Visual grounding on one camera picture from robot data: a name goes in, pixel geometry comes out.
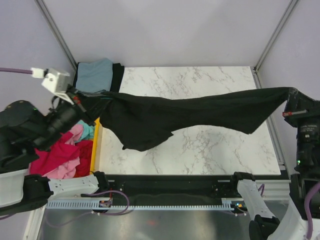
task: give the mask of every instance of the white bracket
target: white bracket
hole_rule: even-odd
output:
[[[237,190],[244,200],[251,220],[254,220],[256,215],[268,219],[272,219],[275,216],[261,197],[255,181],[249,179],[240,180],[238,182]]]
[[[54,68],[48,70],[48,73],[42,81],[42,86],[52,94],[73,105],[75,103],[66,94],[69,84],[71,84],[70,74],[67,71],[56,70]]]
[[[49,187],[53,191],[53,195],[48,201],[70,198],[79,194],[92,194],[99,189],[98,184],[99,182],[93,174],[71,179],[50,179]]]

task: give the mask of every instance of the white plastic part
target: white plastic part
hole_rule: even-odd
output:
[[[49,187],[53,191],[48,201],[58,198],[70,198],[79,194],[92,194],[96,192],[98,180],[94,175],[71,179],[50,179]]]
[[[243,198],[251,220],[254,220],[256,215],[269,219],[272,219],[272,217],[275,216],[261,197],[255,181],[249,179],[240,180],[238,182],[237,190]]]
[[[49,90],[49,92],[73,105],[75,103],[66,94],[69,84],[71,84],[70,74],[54,68],[48,70],[42,81],[42,86]]]
[[[43,79],[45,77],[45,70],[41,68],[32,67],[32,77],[35,79]]]
[[[68,210],[123,210],[127,206],[112,205],[101,206],[100,201],[109,201],[108,197],[74,197],[74,198],[60,198],[51,200],[46,205],[47,209],[68,209]],[[128,210],[152,210],[152,211],[231,211],[232,202],[222,199],[221,205],[176,205],[176,206],[129,206]]]
[[[0,174],[0,208],[19,203],[24,196],[23,186],[27,170]]]
[[[312,219],[313,232],[311,240],[320,234],[320,219]],[[308,229],[308,222],[301,218],[294,202],[290,198],[288,209],[277,229],[267,240],[304,240]]]
[[[22,240],[36,240],[45,214],[45,206],[30,212]]]

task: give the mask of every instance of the gray wall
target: gray wall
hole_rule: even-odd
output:
[[[78,62],[253,66],[290,0],[43,0]]]
[[[259,71],[263,87],[296,87],[311,98],[320,99],[320,1],[300,1],[283,32],[271,49]],[[287,165],[296,165],[296,131],[281,115],[274,114]]]
[[[0,67],[72,69],[33,0],[1,2]],[[0,72],[0,111],[8,104],[23,99],[46,113],[50,98],[40,79]],[[0,221],[0,238],[20,240],[28,217],[27,212]]]

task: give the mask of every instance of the black clothing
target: black clothing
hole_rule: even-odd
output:
[[[223,95],[170,100],[104,92],[100,123],[115,133],[123,149],[146,151],[195,125],[253,133],[288,99],[289,87],[253,89]]]
[[[115,92],[115,93],[119,92],[124,73],[125,73],[125,66],[121,66],[120,63],[114,63],[112,65],[112,82],[111,82],[110,92]]]

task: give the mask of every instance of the teal garment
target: teal garment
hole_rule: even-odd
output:
[[[81,140],[88,140],[93,139],[95,136],[95,127],[89,126],[84,121],[80,120],[77,124],[81,124],[83,126],[83,133],[80,137],[80,139],[77,142],[80,142]]]
[[[113,62],[108,58],[92,63],[79,63],[75,84],[76,89],[87,93],[97,93],[102,90],[109,91],[113,77],[112,67]]]

